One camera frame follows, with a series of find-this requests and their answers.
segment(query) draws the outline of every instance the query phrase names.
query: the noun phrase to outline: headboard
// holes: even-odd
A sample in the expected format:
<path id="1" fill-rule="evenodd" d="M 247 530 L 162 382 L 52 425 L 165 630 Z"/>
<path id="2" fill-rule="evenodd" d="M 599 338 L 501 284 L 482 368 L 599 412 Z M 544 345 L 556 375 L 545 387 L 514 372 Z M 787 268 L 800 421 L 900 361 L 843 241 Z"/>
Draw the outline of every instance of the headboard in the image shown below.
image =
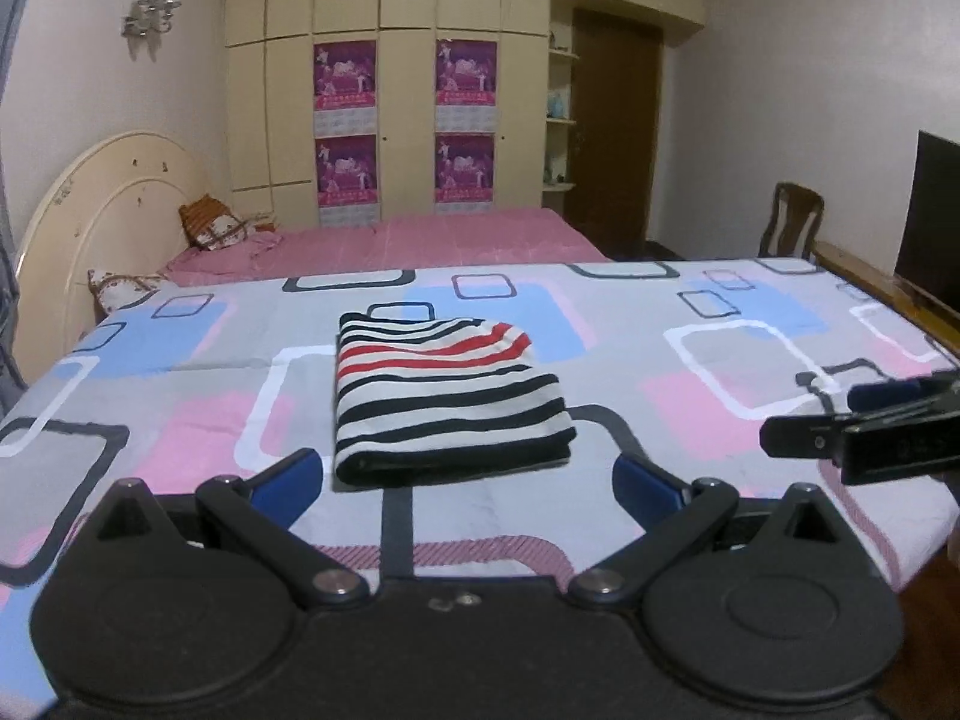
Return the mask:
<path id="1" fill-rule="evenodd" d="M 64 171 L 37 207 L 16 258 L 13 357 L 27 382 L 96 324 L 86 272 L 156 272 L 187 247 L 176 209 L 207 190 L 199 161 L 152 132 L 109 138 Z"/>

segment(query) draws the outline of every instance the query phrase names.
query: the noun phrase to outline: black screen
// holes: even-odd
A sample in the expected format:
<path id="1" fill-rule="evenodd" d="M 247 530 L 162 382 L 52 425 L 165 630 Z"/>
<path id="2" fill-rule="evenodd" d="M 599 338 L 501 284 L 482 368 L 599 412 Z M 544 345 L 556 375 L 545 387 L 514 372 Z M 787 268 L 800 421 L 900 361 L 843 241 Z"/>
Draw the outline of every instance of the black screen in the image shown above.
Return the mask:
<path id="1" fill-rule="evenodd" d="M 896 275 L 960 312 L 960 146 L 928 132 L 917 141 Z"/>

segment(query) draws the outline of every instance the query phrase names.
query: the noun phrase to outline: pink bed sheet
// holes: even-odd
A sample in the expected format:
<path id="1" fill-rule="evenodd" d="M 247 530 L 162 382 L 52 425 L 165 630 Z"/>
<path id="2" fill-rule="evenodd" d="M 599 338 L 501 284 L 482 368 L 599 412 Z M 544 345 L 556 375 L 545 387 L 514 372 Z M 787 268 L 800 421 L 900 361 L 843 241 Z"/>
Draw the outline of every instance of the pink bed sheet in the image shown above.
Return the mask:
<path id="1" fill-rule="evenodd" d="M 181 287 L 397 268 L 608 259 L 546 208 L 395 218 L 373 227 L 256 233 L 218 251 L 189 248 L 162 271 Z"/>

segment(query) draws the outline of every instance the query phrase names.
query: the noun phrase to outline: chair backrest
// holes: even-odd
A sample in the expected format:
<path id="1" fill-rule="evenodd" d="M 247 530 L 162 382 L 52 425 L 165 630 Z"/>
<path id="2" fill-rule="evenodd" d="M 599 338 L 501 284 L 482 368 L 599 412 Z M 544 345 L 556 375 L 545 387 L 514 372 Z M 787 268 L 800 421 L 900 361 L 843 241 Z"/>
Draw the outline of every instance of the chair backrest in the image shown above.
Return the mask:
<path id="1" fill-rule="evenodd" d="M 822 196 L 800 184 L 779 183 L 774 189 L 774 206 L 770 223 L 760 239 L 761 257 L 803 257 L 809 259 L 813 239 L 824 218 Z M 800 235 L 803 230 L 803 242 Z"/>

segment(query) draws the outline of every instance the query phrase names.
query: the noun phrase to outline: wall sconce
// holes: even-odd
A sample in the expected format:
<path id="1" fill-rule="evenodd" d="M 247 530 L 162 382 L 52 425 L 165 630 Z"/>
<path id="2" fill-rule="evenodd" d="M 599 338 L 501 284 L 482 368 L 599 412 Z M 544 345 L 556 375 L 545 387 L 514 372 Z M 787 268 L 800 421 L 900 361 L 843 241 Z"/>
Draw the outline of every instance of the wall sconce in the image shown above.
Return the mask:
<path id="1" fill-rule="evenodd" d="M 173 27 L 174 8 L 181 0 L 138 0 L 131 15 L 124 17 L 120 34 L 125 38 L 146 38 L 152 32 L 163 34 Z"/>

